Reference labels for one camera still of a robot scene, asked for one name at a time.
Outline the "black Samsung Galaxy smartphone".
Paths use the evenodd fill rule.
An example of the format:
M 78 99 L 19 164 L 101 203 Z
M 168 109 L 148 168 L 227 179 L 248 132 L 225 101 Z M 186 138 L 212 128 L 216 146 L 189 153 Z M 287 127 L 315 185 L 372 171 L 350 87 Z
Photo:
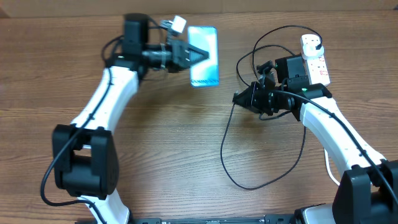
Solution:
M 213 26 L 190 26 L 188 43 L 193 46 L 190 54 L 190 83 L 194 88 L 218 86 L 218 32 Z

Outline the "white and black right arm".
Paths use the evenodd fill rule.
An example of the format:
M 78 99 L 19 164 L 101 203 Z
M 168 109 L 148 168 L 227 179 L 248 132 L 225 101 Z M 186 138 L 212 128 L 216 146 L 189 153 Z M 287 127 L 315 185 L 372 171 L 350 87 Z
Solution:
M 397 223 L 397 161 L 388 161 L 350 125 L 323 81 L 323 57 L 279 58 L 257 66 L 261 77 L 233 97 L 257 114 L 291 112 L 317 137 L 341 180 L 331 204 L 295 211 L 291 223 Z

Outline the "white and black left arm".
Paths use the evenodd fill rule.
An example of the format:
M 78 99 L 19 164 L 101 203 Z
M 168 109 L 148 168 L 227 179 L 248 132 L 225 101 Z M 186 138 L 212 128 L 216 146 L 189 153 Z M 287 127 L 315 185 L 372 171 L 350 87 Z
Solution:
M 72 204 L 85 204 L 95 223 L 134 221 L 116 189 L 119 159 L 113 134 L 147 71 L 177 73 L 209 57 L 206 50 L 179 39 L 185 26 L 180 16 L 156 22 L 147 14 L 126 14 L 123 34 L 101 49 L 103 76 L 90 101 L 69 125 L 59 124 L 53 131 L 47 175 L 54 175 Z

